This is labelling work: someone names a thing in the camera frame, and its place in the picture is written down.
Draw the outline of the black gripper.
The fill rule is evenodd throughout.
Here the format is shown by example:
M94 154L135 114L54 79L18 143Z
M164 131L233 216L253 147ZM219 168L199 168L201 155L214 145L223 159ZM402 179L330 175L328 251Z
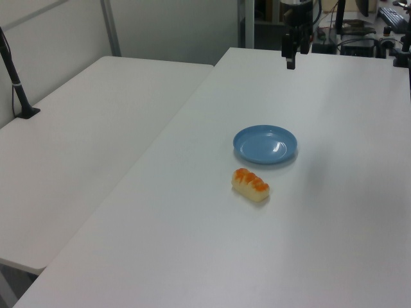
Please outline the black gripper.
M294 32L301 32L300 52L308 54L313 31L313 1L281 0L280 4L287 30L287 34L282 36L281 56L286 59L287 69L295 69Z

